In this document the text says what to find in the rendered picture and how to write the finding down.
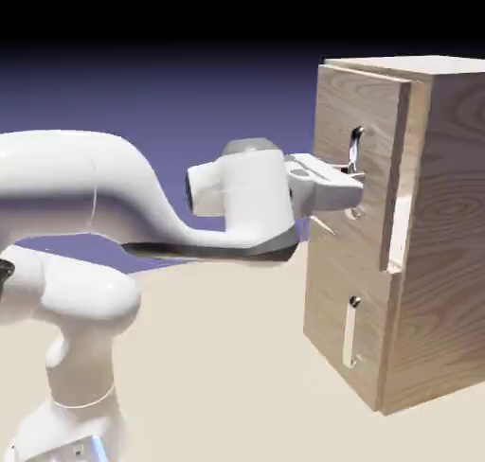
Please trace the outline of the light wood cabinet door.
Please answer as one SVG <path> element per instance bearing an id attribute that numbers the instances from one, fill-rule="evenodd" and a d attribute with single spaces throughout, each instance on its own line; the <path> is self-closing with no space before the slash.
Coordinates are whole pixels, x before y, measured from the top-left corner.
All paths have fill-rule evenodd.
<path id="1" fill-rule="evenodd" d="M 304 333 L 346 383 L 374 411 L 383 407 L 388 355 L 402 274 L 381 272 L 368 253 L 331 236 L 308 245 Z M 342 363 L 349 299 L 357 295 L 352 369 Z"/>
<path id="2" fill-rule="evenodd" d="M 352 132 L 362 128 L 356 166 L 365 174 L 355 213 L 327 212 L 318 218 L 336 236 L 354 235 L 381 271 L 389 261 L 410 94 L 409 80 L 332 65 L 318 69 L 314 155 L 346 166 Z"/>

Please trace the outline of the light wood cabinet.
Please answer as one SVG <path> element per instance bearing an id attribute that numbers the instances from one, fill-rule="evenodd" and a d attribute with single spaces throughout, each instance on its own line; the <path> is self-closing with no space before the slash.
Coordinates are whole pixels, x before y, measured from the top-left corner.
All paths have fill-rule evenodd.
<path id="1" fill-rule="evenodd" d="M 393 56 L 321 65 L 411 82 L 389 261 L 379 270 L 402 280 L 378 412 L 485 382 L 485 60 Z M 365 253 L 319 214 L 309 242 L 327 235 Z"/>

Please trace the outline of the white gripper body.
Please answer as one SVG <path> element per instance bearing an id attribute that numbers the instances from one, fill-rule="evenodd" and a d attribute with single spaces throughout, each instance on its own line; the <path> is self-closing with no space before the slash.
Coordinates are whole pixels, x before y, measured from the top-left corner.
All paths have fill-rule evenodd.
<path id="1" fill-rule="evenodd" d="M 288 185 L 295 212 L 342 211 L 363 197 L 364 172 L 347 172 L 309 153 L 288 155 Z"/>

